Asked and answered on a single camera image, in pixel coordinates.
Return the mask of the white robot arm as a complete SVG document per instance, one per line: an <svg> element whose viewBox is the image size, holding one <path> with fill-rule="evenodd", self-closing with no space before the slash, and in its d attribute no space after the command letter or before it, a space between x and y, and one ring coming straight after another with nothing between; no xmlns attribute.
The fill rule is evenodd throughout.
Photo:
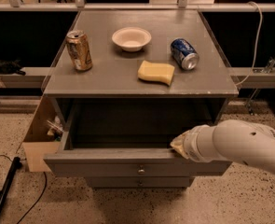
<svg viewBox="0 0 275 224"><path fill-rule="evenodd" d="M175 137L171 147L195 162L233 161L275 175L275 130L268 125L237 119L200 125Z"/></svg>

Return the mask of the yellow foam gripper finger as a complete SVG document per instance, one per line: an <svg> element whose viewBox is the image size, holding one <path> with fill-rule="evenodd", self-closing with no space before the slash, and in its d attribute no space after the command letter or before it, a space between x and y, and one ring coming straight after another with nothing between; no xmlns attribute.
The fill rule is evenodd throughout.
<svg viewBox="0 0 275 224"><path fill-rule="evenodd" d="M170 146L185 159L188 159L188 155L184 149L184 141L188 134L189 134L189 131L186 131L178 135L177 137L175 137L170 143Z"/></svg>

